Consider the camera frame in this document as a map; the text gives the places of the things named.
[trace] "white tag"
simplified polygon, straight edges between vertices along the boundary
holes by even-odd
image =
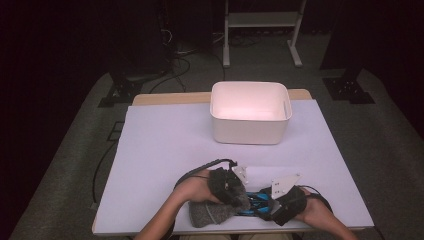
[[[302,176],[300,176],[300,174],[296,174],[296,175],[291,175],[287,177],[273,179],[272,185],[271,185],[272,199],[277,199],[281,196],[286,195],[301,177]]]
[[[246,167],[243,166],[235,166],[232,167],[233,172],[240,179],[243,185],[246,185],[249,181],[247,181]]]

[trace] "white metal stand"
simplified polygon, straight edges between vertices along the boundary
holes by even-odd
[[[302,0],[298,12],[257,12],[257,13],[229,13],[228,1],[225,1],[225,27],[224,27],[224,47],[223,47],[223,65],[230,66],[230,47],[228,44],[229,28],[239,27],[294,27],[291,40],[287,41],[294,65],[302,67],[299,54],[296,49],[297,36],[299,34],[300,24],[302,23],[303,12],[306,0]]]

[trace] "person's left hand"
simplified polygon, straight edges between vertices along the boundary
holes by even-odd
[[[184,201],[203,202],[206,200],[220,203],[208,187],[209,170],[199,171],[187,178],[174,189]]]

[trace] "person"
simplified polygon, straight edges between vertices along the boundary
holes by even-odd
[[[208,188],[208,177],[209,170],[206,169],[196,173],[196,177],[189,177],[178,184],[153,218],[136,235],[134,240],[161,239],[174,222],[180,208],[187,201],[203,202],[209,200],[220,203],[220,201],[210,192]],[[310,194],[308,190],[302,190],[305,194]],[[326,231],[337,239],[358,240],[354,233],[350,231],[339,219],[337,219],[319,199],[308,198],[305,210],[298,214],[295,219],[316,229]]]

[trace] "dark floor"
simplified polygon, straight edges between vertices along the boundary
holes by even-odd
[[[231,67],[225,69],[225,75],[214,55],[189,55],[185,59],[190,69],[180,76],[181,83],[187,92],[210,91],[225,76],[225,80],[281,82],[287,88],[309,90],[318,101],[371,217],[385,239],[422,239],[423,140],[390,99],[380,80],[366,70],[361,72],[358,82],[375,104],[332,100],[322,78],[339,76],[342,72],[319,70],[329,35],[299,36],[297,48],[304,64],[302,68],[293,65],[285,45],[288,37],[255,38],[259,42],[251,47],[232,47]],[[219,58],[221,49],[219,45],[214,49]],[[182,72],[187,66],[187,62],[175,61],[174,70]],[[160,81],[146,83],[141,92],[150,92]],[[108,134],[116,121],[124,120],[129,105],[98,108],[111,85],[110,76],[104,75],[87,96],[11,239],[126,239],[100,238],[91,232],[96,214],[91,209],[93,175],[111,145]],[[182,91],[175,79],[154,89],[155,93]],[[114,154],[112,148],[99,169],[97,198],[103,191]],[[360,239],[382,239],[376,229],[363,230],[357,235]],[[310,232],[303,238],[328,239],[328,235]]]

